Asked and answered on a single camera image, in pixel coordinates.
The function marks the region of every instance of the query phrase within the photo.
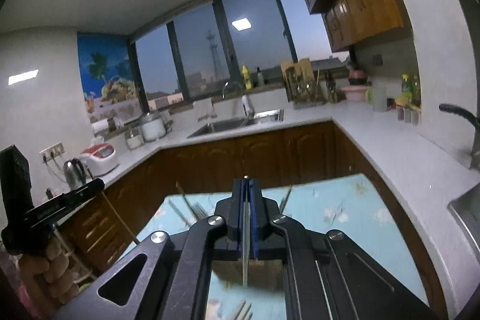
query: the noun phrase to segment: blue tablecloth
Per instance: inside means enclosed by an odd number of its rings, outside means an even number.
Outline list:
[[[280,204],[287,189],[288,187],[279,187],[262,192],[265,197]],[[231,193],[193,194],[187,197],[189,202],[198,202],[212,215],[217,201],[230,195]],[[153,231],[162,230],[173,235],[188,229],[169,205],[169,201],[175,204],[190,223],[195,223],[181,196],[169,196],[138,234],[140,241]],[[363,174],[293,186],[284,214],[300,221],[306,229],[312,231],[344,231],[397,280],[428,304],[407,245],[375,187]],[[208,320],[229,319],[242,300],[252,303],[253,319],[286,319],[283,293],[255,288],[245,290],[239,285],[225,283],[214,272],[208,299],[210,308],[214,309]]]

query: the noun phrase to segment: transmission tower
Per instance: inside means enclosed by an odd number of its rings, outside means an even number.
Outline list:
[[[223,69],[222,69],[222,64],[220,63],[220,57],[218,55],[218,50],[217,50],[218,45],[215,44],[214,39],[215,39],[215,34],[213,34],[212,31],[208,31],[207,40],[210,43],[210,51],[212,52],[215,81],[218,81],[218,80],[222,80],[223,78]]]

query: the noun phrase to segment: power cord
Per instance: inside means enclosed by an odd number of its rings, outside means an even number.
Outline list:
[[[53,151],[50,151],[50,156],[52,157],[52,160],[54,162],[54,164],[58,167],[58,169],[63,172],[63,169],[60,167],[60,165],[57,163],[57,161],[55,160],[55,154],[53,153]]]
[[[66,181],[65,179],[63,179],[61,176],[59,176],[59,175],[55,172],[55,170],[53,170],[53,168],[51,168],[51,167],[49,166],[49,164],[47,163],[47,157],[46,157],[45,155],[43,155],[43,162],[44,162],[45,165],[46,165],[46,169],[49,170],[52,174],[54,174],[54,176],[56,176],[59,181],[61,181],[61,182],[63,182],[63,183],[67,183],[67,181]]]

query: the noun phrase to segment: power outlet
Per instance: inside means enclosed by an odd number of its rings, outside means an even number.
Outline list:
[[[380,67],[383,65],[383,58],[382,58],[382,55],[380,55],[379,53],[376,54],[376,55],[373,55],[372,56],[372,60],[373,60],[373,65],[375,67]]]
[[[65,153],[65,149],[63,148],[63,143],[52,145],[51,147],[45,148],[43,151],[40,151],[40,156],[42,157],[42,161],[48,162],[52,160],[52,152],[53,152],[54,158],[62,155],[62,153]]]

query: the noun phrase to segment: wall mural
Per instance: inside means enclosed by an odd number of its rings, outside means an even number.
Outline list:
[[[83,97],[94,123],[118,117],[128,121],[142,114],[133,82],[125,38],[106,34],[77,34]]]

